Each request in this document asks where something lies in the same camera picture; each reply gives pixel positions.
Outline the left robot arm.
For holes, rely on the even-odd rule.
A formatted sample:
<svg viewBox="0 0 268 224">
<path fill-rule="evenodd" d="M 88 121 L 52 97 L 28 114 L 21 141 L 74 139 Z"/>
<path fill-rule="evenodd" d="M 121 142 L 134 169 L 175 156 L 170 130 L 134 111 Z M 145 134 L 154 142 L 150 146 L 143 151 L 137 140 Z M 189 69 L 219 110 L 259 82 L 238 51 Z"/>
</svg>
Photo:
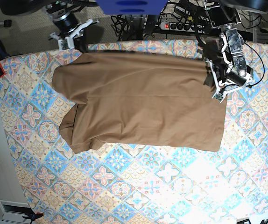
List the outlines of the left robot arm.
<svg viewBox="0 0 268 224">
<path fill-rule="evenodd" d="M 208 19 L 212 29 L 220 31 L 219 42 L 214 47 L 201 40 L 198 20 Z M 251 87 L 253 69 L 247 65 L 243 52 L 244 40 L 236 25 L 241 23 L 237 10 L 227 7 L 219 0 L 204 0 L 193 18 L 194 32 L 199 46 L 213 56 L 206 59 L 215 85 L 213 98 L 221 101 L 227 94 Z"/>
</svg>

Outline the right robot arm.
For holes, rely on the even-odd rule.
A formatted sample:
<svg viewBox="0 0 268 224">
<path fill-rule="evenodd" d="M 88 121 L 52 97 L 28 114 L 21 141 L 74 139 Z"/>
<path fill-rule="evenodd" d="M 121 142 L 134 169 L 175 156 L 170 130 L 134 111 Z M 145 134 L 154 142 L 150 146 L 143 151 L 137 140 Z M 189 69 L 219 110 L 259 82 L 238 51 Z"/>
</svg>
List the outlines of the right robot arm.
<svg viewBox="0 0 268 224">
<path fill-rule="evenodd" d="M 85 7 L 97 6 L 97 2 L 89 0 L 0 0 L 2 13 L 9 16 L 23 16 L 44 10 L 59 29 L 59 34 L 50 34 L 50 38 L 57 41 L 59 49 L 77 49 L 82 53 L 88 51 L 85 29 L 99 21 L 88 19 L 80 23 L 74 13 Z"/>
</svg>

